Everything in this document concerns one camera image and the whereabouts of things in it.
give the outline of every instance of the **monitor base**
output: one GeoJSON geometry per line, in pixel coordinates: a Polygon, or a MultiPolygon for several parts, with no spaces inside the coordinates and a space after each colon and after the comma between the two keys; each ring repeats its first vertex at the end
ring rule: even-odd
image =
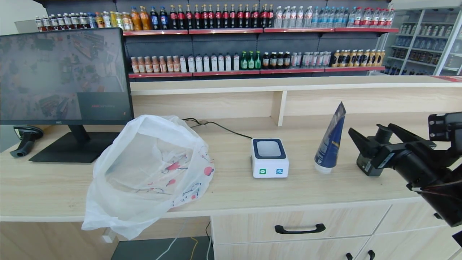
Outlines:
{"type": "Polygon", "coordinates": [[[119,133],[89,132],[83,126],[75,131],[75,126],[69,126],[72,132],[65,134],[47,148],[30,158],[30,161],[39,162],[74,162],[91,163],[112,144],[119,133]]]}

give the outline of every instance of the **cabinet door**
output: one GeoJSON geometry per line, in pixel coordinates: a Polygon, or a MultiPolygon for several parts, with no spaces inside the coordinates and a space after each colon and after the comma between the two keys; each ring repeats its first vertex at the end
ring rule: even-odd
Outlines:
{"type": "Polygon", "coordinates": [[[460,249],[452,239],[458,231],[436,227],[373,235],[356,260],[369,260],[369,250],[374,251],[374,260],[446,260],[460,249]]]}
{"type": "Polygon", "coordinates": [[[216,260],[347,260],[346,254],[355,257],[367,238],[214,244],[213,247],[216,260]]]}

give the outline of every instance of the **yellow cable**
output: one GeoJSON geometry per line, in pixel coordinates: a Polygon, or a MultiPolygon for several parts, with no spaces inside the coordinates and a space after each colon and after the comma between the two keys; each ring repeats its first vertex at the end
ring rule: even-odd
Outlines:
{"type": "Polygon", "coordinates": [[[194,255],[194,250],[196,250],[196,246],[197,244],[199,243],[199,241],[197,241],[197,239],[193,238],[193,237],[190,237],[192,240],[196,241],[196,244],[194,245],[193,247],[193,251],[191,252],[191,258],[189,260],[193,260],[193,255],[194,255]]]}

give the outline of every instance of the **plastic bag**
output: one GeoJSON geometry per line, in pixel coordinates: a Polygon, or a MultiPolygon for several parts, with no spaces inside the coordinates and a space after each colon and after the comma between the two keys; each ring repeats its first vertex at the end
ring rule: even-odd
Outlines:
{"type": "Polygon", "coordinates": [[[130,121],[98,158],[83,230],[137,237],[170,208],[199,199],[213,177],[208,145],[178,117],[130,121]]]}

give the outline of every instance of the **black cable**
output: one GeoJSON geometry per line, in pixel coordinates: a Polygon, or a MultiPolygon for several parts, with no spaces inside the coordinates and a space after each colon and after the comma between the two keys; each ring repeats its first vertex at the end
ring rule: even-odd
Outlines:
{"type": "Polygon", "coordinates": [[[202,123],[201,123],[201,122],[199,122],[199,121],[198,121],[197,119],[195,119],[195,118],[185,118],[185,119],[183,119],[183,121],[185,121],[185,122],[187,122],[187,121],[194,121],[194,122],[197,123],[197,125],[192,126],[191,128],[196,127],[196,126],[199,126],[199,125],[214,124],[214,125],[217,125],[217,126],[223,128],[224,130],[229,131],[229,132],[231,132],[231,133],[233,133],[233,134],[235,134],[235,135],[238,135],[238,136],[242,136],[242,137],[246,137],[246,138],[252,139],[252,137],[250,137],[250,136],[246,136],[246,135],[243,135],[243,134],[239,134],[239,133],[237,133],[237,132],[235,132],[235,131],[233,131],[233,130],[230,130],[230,129],[228,129],[228,128],[226,128],[226,127],[224,127],[224,126],[222,126],[222,125],[220,125],[220,124],[218,124],[218,123],[212,122],[212,121],[205,121],[205,123],[204,123],[204,121],[202,121],[202,123]]]}

